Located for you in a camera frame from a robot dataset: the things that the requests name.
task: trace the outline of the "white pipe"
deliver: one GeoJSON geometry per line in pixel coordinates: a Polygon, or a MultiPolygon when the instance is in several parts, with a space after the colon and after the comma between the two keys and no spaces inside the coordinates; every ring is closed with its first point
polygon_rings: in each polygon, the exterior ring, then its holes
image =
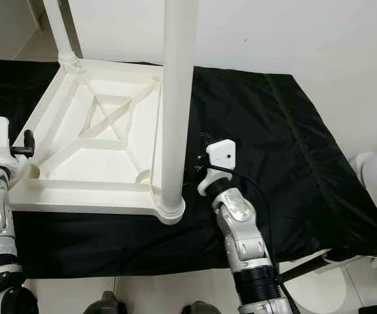
{"type": "Polygon", "coordinates": [[[59,62],[76,62],[77,57],[73,53],[71,44],[69,43],[58,0],[43,0],[43,3],[45,4],[47,17],[49,19],[50,27],[52,28],[56,46],[58,47],[59,62]]]}
{"type": "Polygon", "coordinates": [[[184,211],[181,197],[189,126],[198,0],[166,0],[162,177],[160,206],[166,214],[184,211]]]}

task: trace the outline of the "floor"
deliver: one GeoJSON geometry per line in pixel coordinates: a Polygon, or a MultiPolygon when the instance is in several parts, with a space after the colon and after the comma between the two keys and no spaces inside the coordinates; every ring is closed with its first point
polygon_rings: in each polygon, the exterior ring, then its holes
{"type": "MultiPolygon", "coordinates": [[[[63,17],[77,56],[81,56],[79,42],[68,13],[67,4],[62,8],[63,17]]],[[[27,42],[17,60],[56,61],[58,53],[50,31],[47,16],[40,18],[41,28],[27,42]]],[[[377,304],[377,268],[372,269],[369,258],[362,258],[342,269],[346,281],[346,299],[334,313],[357,313],[361,306],[377,304]]],[[[323,274],[312,280],[321,282],[323,274]]],[[[328,300],[330,295],[320,291],[312,280],[295,279],[287,285],[299,288],[307,298],[328,300]]],[[[340,289],[340,281],[331,282],[325,291],[340,289]]],[[[156,277],[100,277],[83,279],[39,279],[26,282],[39,300],[41,314],[83,313],[86,307],[98,300],[104,290],[113,290],[128,305],[130,314],[180,313],[184,305],[203,300],[216,305],[222,314],[236,313],[238,298],[229,270],[205,270],[191,273],[156,277]]],[[[301,308],[301,313],[314,313],[301,308]]]]}

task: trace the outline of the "black cloth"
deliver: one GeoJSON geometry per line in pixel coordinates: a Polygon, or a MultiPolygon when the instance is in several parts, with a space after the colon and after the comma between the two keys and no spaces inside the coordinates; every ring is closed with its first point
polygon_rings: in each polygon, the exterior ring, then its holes
{"type": "MultiPolygon", "coordinates": [[[[0,115],[14,139],[57,63],[0,61],[0,115]]],[[[196,191],[200,132],[236,142],[236,170],[256,180],[270,204],[276,257],[321,249],[377,254],[377,209],[311,101],[291,75],[194,70],[180,223],[155,217],[14,213],[18,252],[30,278],[158,275],[227,267],[223,237],[196,191]]],[[[268,242],[264,201],[233,182],[255,206],[268,242]]]]}

